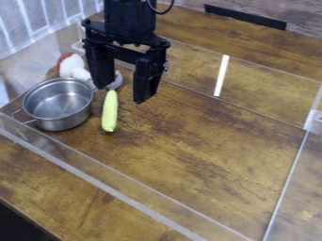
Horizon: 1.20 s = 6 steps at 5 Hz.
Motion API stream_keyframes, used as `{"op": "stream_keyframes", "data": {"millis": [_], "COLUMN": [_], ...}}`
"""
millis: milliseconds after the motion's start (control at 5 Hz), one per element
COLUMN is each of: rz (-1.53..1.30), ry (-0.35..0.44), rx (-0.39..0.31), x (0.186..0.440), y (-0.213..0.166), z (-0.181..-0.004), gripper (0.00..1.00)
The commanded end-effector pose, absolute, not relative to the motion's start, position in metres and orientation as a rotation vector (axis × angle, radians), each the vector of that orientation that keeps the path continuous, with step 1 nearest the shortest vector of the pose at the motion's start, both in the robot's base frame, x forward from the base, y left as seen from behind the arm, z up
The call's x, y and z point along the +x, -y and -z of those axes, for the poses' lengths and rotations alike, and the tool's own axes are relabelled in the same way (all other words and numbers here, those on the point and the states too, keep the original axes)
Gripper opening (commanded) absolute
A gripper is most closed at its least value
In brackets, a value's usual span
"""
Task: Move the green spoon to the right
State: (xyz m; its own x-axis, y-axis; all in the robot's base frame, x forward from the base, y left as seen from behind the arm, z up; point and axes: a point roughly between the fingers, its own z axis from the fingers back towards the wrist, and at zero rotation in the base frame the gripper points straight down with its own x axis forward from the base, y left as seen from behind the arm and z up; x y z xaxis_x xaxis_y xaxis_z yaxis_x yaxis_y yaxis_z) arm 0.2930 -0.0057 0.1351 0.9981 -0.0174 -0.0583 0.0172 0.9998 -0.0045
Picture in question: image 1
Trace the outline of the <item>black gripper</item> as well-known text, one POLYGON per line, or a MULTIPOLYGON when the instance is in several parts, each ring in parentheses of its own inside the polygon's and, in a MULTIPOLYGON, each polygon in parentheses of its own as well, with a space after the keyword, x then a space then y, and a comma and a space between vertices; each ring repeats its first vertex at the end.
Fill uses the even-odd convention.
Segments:
POLYGON ((114 81, 114 59, 136 64, 133 73, 133 101, 141 104, 157 91, 164 71, 168 40, 154 33, 116 33, 105 30, 104 22, 85 19, 85 59, 97 89, 105 88, 114 81), (125 45, 145 45, 149 49, 141 53, 125 48, 125 45))

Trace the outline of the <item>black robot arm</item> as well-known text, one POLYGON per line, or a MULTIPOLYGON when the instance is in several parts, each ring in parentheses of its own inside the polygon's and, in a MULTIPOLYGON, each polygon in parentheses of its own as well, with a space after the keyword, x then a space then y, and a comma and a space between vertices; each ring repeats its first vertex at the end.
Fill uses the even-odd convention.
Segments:
POLYGON ((157 36, 157 0, 102 0, 104 21, 85 19, 82 48, 93 83, 102 89, 114 81, 114 60, 132 64, 133 102, 141 104, 157 92, 167 70, 168 40, 157 36))

